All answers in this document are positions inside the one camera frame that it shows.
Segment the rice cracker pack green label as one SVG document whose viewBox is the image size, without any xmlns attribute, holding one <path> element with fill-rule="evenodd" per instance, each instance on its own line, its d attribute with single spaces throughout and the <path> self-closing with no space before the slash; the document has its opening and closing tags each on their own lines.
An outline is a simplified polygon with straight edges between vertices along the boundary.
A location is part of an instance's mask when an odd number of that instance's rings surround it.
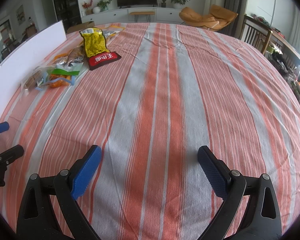
<svg viewBox="0 0 300 240">
<path fill-rule="evenodd" d="M 44 87 L 58 88 L 62 86 L 73 86 L 76 77 L 79 76 L 83 67 L 81 63 L 55 64 L 39 69 L 39 77 L 35 84 L 35 89 L 43 90 Z"/>
</svg>

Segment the yellow dark-red snack bag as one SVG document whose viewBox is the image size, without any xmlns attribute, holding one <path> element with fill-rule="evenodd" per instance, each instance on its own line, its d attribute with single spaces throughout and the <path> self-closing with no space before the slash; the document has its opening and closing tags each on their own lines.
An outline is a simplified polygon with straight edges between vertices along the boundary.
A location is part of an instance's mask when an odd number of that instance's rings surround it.
<svg viewBox="0 0 300 240">
<path fill-rule="evenodd" d="M 83 38 L 84 53 L 91 71 L 121 59 L 117 52 L 107 48 L 107 39 L 102 29 L 90 27 L 79 31 L 79 34 Z"/>
</svg>

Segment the clear yellow-edged snack bag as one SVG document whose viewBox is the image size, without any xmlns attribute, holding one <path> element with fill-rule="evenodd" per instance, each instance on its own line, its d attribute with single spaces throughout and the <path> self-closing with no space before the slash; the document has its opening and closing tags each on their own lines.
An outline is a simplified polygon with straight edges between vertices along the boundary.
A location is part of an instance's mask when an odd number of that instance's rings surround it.
<svg viewBox="0 0 300 240">
<path fill-rule="evenodd" d="M 101 28 L 106 41 L 109 42 L 113 37 L 117 36 L 119 33 L 125 30 L 123 26 L 110 25 L 108 27 Z"/>
</svg>

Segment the orange snack pack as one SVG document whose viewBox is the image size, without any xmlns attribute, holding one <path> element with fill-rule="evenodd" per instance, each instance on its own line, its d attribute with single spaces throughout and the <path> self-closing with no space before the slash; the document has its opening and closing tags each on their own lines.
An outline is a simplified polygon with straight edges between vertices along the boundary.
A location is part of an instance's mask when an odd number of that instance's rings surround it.
<svg viewBox="0 0 300 240">
<path fill-rule="evenodd" d="M 45 86 L 58 88 L 61 86 L 72 86 L 78 71 L 72 63 L 68 62 L 68 53 L 57 55 L 47 66 L 51 68 Z"/>
</svg>

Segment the brown cardboard box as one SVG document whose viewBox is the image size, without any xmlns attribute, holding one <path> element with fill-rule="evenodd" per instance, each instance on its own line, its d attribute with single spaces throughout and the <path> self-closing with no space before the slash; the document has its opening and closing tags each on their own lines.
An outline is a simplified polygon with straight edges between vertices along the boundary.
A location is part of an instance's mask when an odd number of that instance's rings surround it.
<svg viewBox="0 0 300 240">
<path fill-rule="evenodd" d="M 94 27 L 94 26 L 95 26 L 94 21 L 89 21 L 89 22 L 71 26 L 70 28 L 67 29 L 66 33 L 70 34 L 70 33 L 74 33 L 76 31 L 81 31 L 83 29 L 87 29 L 87 28 Z"/>
</svg>

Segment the dark tall cabinet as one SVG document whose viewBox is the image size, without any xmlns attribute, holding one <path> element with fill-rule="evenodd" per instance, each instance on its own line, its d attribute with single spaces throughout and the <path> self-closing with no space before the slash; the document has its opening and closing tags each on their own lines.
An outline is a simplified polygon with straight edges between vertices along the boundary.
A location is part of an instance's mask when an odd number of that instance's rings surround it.
<svg viewBox="0 0 300 240">
<path fill-rule="evenodd" d="M 78 0 L 53 0 L 57 21 L 62 21 L 64 29 L 81 24 Z"/>
</svg>

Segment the red flower vase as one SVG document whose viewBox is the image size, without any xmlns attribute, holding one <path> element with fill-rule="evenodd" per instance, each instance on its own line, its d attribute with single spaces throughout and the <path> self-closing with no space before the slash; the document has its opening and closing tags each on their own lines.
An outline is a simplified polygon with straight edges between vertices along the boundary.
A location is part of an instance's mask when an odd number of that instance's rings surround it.
<svg viewBox="0 0 300 240">
<path fill-rule="evenodd" d="M 93 0 L 82 3 L 82 8 L 84 9 L 85 15 L 90 15 L 92 13 Z"/>
</svg>

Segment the green plant white vase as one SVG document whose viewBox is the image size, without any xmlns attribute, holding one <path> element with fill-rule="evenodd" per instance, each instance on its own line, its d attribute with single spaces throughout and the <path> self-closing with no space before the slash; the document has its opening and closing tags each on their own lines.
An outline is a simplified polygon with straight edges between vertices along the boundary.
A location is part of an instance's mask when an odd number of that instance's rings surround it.
<svg viewBox="0 0 300 240">
<path fill-rule="evenodd" d="M 97 14 L 108 10 L 108 6 L 111 4 L 112 0 L 99 0 L 97 5 L 93 8 L 93 13 Z"/>
</svg>

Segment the small wooden bench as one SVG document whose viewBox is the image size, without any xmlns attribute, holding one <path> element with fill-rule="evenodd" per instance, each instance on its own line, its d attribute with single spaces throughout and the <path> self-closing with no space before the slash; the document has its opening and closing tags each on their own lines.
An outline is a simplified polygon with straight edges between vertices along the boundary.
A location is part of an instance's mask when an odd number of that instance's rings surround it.
<svg viewBox="0 0 300 240">
<path fill-rule="evenodd" d="M 145 17 L 146 22 L 151 22 L 152 16 L 155 15 L 155 11 L 133 11 L 129 13 L 129 16 L 134 17 L 134 22 L 137 23 L 140 17 Z"/>
</svg>

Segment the wooden dining chair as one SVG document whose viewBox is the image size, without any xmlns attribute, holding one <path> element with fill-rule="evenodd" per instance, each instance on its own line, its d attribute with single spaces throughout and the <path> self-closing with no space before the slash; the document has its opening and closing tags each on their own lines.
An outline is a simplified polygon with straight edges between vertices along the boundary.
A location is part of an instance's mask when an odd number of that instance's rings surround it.
<svg viewBox="0 0 300 240">
<path fill-rule="evenodd" d="M 265 55 L 272 34 L 273 31 L 270 27 L 251 16 L 245 15 L 239 39 Z"/>
</svg>

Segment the white tv cabinet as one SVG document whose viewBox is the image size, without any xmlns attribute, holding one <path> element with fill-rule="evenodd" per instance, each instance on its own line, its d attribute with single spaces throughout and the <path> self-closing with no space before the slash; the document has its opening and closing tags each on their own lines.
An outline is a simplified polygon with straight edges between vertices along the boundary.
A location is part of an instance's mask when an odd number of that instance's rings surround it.
<svg viewBox="0 0 300 240">
<path fill-rule="evenodd" d="M 95 25 L 107 23 L 173 23 L 181 24 L 180 9 L 161 8 L 161 7 L 143 7 L 115 9 L 90 14 L 81 18 L 82 23 L 94 22 Z"/>
</svg>

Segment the small dark potted plant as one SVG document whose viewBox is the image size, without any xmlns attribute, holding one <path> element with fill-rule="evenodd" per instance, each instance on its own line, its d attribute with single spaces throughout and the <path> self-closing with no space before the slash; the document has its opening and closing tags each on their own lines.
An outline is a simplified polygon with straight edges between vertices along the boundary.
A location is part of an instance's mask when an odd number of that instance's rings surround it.
<svg viewBox="0 0 300 240">
<path fill-rule="evenodd" d="M 167 2 L 167 0 L 161 0 L 161 7 L 162 8 L 166 7 L 166 2 Z"/>
</svg>

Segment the orange lounge chair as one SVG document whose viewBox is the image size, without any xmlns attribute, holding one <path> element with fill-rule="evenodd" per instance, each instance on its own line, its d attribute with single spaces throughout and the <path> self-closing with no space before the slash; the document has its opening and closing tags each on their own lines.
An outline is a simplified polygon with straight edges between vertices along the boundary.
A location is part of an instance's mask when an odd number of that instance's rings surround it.
<svg viewBox="0 0 300 240">
<path fill-rule="evenodd" d="M 189 7 L 185 7 L 179 13 L 179 17 L 186 25 L 211 31 L 219 31 L 227 27 L 237 16 L 238 13 L 215 4 L 211 5 L 207 15 L 200 15 Z"/>
</svg>

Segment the green potted plant right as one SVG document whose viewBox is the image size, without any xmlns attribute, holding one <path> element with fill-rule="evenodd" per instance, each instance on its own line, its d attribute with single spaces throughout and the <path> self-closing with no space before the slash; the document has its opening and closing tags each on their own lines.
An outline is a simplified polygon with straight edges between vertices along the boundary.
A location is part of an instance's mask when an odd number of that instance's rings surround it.
<svg viewBox="0 0 300 240">
<path fill-rule="evenodd" d="M 182 9 L 190 0 L 170 0 L 174 9 Z"/>
</svg>

